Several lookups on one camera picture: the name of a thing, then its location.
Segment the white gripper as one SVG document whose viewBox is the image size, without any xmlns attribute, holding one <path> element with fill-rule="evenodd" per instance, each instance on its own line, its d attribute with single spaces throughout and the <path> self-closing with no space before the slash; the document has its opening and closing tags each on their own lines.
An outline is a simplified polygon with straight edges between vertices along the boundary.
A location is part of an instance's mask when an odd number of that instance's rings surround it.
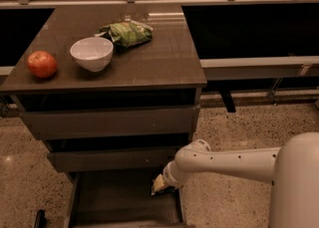
<svg viewBox="0 0 319 228">
<path fill-rule="evenodd" d="M 169 162 L 153 183 L 153 193 L 158 193 L 169 186 L 180 188 L 183 184 L 183 172 L 174 161 Z"/>
</svg>

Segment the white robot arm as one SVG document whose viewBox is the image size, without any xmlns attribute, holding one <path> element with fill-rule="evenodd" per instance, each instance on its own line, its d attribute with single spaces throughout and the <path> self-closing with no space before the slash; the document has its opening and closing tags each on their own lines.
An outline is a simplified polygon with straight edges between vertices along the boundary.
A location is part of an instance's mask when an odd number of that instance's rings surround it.
<svg viewBox="0 0 319 228">
<path fill-rule="evenodd" d="M 165 166 L 153 193 L 178 189 L 201 172 L 269 183 L 269 228 L 319 228 L 318 132 L 295 135 L 280 147 L 232 151 L 214 151 L 205 140 L 195 140 Z"/>
</svg>

